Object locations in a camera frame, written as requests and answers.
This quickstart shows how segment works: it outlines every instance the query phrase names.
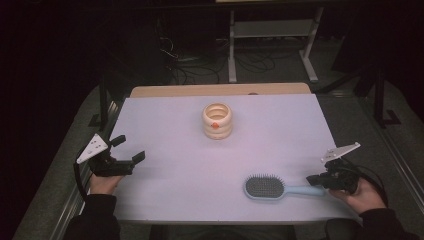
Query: white tabletop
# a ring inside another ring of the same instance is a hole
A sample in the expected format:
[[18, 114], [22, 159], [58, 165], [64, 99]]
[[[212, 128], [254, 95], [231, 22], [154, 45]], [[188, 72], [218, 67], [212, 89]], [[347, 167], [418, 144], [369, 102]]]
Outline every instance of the white tabletop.
[[[233, 132], [224, 140], [202, 130], [202, 110], [214, 102], [233, 111]], [[127, 141], [113, 157], [146, 151], [115, 192], [120, 220], [293, 224], [356, 216], [328, 194], [258, 201], [243, 191], [252, 174], [298, 186], [325, 171], [320, 159], [335, 144], [313, 94], [129, 98], [111, 139], [118, 135]]]

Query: hairbrush bristles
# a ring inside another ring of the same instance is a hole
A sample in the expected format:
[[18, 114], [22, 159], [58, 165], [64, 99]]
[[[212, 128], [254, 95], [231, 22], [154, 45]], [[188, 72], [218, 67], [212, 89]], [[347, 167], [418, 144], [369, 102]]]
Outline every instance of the hairbrush bristles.
[[284, 182], [275, 175], [252, 175], [245, 182], [245, 191], [254, 199], [278, 199], [283, 196]]

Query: person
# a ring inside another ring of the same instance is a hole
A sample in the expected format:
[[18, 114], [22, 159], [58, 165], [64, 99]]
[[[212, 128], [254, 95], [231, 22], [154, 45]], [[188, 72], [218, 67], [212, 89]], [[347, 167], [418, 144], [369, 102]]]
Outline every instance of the person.
[[[84, 210], [71, 219], [64, 240], [120, 239], [120, 226], [113, 215], [117, 199], [112, 194], [122, 178], [93, 174]], [[353, 239], [419, 240], [417, 235], [403, 229], [394, 210], [387, 208], [372, 184], [365, 179], [359, 179], [354, 194], [341, 190], [329, 190], [329, 193], [349, 205], [363, 219], [362, 226], [357, 224], [354, 228]]]

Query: stacked rings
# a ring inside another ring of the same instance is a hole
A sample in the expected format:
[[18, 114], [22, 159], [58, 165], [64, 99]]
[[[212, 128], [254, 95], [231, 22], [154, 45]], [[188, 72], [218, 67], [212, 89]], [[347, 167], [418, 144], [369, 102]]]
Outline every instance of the stacked rings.
[[209, 138], [224, 139], [233, 129], [231, 108], [224, 103], [212, 103], [203, 109], [203, 130]]

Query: black sleeve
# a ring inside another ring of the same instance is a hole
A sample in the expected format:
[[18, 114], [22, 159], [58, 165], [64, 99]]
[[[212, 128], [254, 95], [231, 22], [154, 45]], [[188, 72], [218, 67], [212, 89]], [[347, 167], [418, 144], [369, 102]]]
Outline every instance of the black sleeve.
[[63, 240], [119, 240], [120, 226], [113, 215], [116, 197], [88, 195], [81, 215], [71, 219]]
[[373, 209], [359, 216], [363, 219], [363, 227], [358, 230], [357, 240], [419, 240], [417, 235], [405, 232], [391, 209]]

